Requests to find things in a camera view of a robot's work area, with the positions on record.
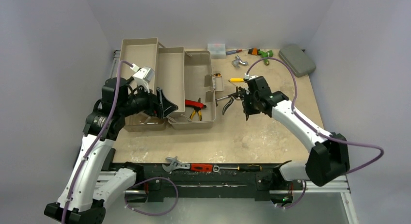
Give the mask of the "black grey pruning shears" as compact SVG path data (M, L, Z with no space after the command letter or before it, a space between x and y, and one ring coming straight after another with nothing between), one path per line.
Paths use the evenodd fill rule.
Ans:
M238 87L236 89L236 92L231 93L229 95L223 96L221 98L217 98L215 99L216 102L216 106L218 106L220 101L223 100L228 100L227 103L223 106L222 108L222 115L225 115L225 113L227 112L228 108L234 103L235 100L243 100L245 95L247 95L249 92L247 89L242 88L242 87Z

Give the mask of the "red black folding tool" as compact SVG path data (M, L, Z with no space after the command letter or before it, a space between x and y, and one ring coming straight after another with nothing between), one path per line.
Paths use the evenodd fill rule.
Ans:
M200 102L200 101L193 101L193 100L185 100L185 106L193 108L195 110L201 110L201 109L206 109L207 106L206 104Z

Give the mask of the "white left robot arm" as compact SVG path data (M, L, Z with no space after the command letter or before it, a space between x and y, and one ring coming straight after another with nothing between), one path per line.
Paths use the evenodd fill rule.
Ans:
M56 202L46 205L44 214L63 224L100 224L107 209L126 189L148 189L144 167L125 162L103 186L96 184L108 155L128 116L145 113L160 119L178 109L163 90L132 89L133 78L110 78L102 86L102 97L85 121L78 158L70 179Z

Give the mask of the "beige plastic tool box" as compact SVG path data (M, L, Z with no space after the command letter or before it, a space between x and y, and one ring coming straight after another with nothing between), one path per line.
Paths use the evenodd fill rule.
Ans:
M126 118L128 132L164 130L170 124L176 130L206 129L213 127L217 117L216 92L224 90L221 78L212 77L210 53L207 50L185 50L184 47L165 47L158 38L122 40L116 61L125 60L155 70L149 87L160 87L167 99L178 106L178 110L166 119L139 113ZM202 121L195 115L190 120L193 108L185 106L185 100L200 101Z

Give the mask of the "yellow black pliers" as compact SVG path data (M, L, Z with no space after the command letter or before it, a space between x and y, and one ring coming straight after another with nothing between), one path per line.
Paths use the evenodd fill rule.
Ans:
M193 112L190 115L190 120L193 120L194 116L197 115L198 116L198 120L202 121L202 113L201 110L195 110L193 109Z

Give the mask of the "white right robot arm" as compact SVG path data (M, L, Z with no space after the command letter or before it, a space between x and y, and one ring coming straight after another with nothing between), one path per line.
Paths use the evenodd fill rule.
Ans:
M273 170L272 182L279 189L292 180L308 180L321 187L350 170L348 146L341 134L317 126L281 91L272 92L263 76L247 76L242 104L247 117L264 113L285 126L307 149L306 162L287 161Z

